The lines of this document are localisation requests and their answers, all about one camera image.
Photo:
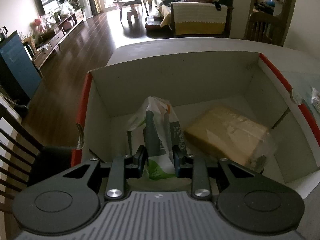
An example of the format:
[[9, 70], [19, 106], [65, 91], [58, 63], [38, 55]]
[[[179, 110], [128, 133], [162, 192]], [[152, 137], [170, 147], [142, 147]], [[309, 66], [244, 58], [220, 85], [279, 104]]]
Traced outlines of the white green plastic snack bag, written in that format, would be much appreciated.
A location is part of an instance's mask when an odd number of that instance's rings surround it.
[[173, 147], [186, 154], [183, 131], [179, 119], [165, 99], [150, 96], [127, 124], [127, 138], [131, 153], [144, 145], [148, 152], [148, 175], [152, 180], [176, 177]]

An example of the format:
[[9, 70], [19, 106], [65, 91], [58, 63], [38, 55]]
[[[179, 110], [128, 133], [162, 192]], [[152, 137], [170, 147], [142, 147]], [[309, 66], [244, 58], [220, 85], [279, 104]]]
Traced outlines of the bagged sliced bread loaf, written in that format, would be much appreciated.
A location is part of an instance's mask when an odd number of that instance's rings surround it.
[[210, 157], [227, 158], [258, 173], [277, 149], [267, 127], [225, 105], [216, 105], [196, 118], [184, 136]]

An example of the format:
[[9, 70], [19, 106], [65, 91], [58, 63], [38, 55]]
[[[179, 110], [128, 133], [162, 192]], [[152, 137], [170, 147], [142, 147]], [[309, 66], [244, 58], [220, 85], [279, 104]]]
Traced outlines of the red and white cardboard box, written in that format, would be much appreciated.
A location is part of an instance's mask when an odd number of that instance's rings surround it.
[[86, 76], [77, 118], [85, 146], [71, 163], [128, 154], [129, 119], [149, 96], [168, 100], [182, 129], [226, 105], [270, 130], [277, 150], [261, 149], [268, 157], [264, 175], [305, 198], [319, 185], [319, 114], [310, 103], [319, 87], [316, 64], [240, 50], [111, 59]]

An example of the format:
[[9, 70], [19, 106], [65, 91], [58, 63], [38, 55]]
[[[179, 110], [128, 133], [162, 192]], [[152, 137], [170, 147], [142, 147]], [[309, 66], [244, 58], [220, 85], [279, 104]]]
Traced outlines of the slatted chair at left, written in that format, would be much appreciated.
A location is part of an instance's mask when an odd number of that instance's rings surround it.
[[44, 146], [1, 105], [1, 206], [12, 203], [23, 189], [71, 168], [72, 148]]

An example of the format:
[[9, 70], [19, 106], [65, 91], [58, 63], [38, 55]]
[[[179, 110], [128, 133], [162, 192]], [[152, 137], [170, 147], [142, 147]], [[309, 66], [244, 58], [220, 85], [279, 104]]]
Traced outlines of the clear bag of buns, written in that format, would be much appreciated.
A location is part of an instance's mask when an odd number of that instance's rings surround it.
[[317, 113], [320, 114], [320, 92], [313, 87], [311, 90], [311, 104]]

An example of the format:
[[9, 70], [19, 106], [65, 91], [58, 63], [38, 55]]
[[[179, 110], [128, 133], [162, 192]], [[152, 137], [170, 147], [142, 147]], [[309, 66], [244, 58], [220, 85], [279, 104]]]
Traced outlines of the blue cabinet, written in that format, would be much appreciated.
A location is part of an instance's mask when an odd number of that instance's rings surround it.
[[28, 105], [41, 77], [17, 33], [1, 41], [1, 87], [19, 105]]

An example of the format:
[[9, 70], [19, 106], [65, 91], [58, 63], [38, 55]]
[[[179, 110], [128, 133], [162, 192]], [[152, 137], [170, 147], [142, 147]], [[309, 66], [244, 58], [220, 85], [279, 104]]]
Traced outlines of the long wooden TV console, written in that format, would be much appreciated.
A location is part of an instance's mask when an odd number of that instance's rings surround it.
[[81, 9], [54, 24], [46, 33], [41, 34], [36, 42], [37, 52], [32, 58], [33, 64], [40, 69], [48, 57], [56, 50], [61, 49], [64, 39], [84, 21], [84, 13]]

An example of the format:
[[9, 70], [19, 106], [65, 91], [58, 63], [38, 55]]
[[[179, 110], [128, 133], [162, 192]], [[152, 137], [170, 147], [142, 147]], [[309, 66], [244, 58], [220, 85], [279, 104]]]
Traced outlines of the small white stool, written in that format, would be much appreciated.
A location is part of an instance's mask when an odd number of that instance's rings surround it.
[[132, 17], [135, 20], [139, 20], [139, 16], [138, 16], [138, 12], [135, 8], [132, 8], [130, 11], [127, 12], [127, 21], [131, 22], [132, 21]]

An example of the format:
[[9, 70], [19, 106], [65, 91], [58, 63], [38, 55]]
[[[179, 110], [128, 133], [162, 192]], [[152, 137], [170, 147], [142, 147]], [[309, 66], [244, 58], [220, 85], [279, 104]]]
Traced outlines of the dark wooden dining chair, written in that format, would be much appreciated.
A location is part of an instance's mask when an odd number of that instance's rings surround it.
[[264, 12], [250, 14], [245, 39], [249, 41], [281, 45], [286, 24], [278, 17]]

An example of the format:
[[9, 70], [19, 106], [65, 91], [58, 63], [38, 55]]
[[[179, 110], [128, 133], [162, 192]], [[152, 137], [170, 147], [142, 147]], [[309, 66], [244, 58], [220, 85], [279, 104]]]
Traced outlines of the cream yellow sofa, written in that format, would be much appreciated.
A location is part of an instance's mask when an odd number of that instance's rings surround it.
[[233, 0], [161, 0], [157, 7], [161, 27], [176, 36], [229, 36]]

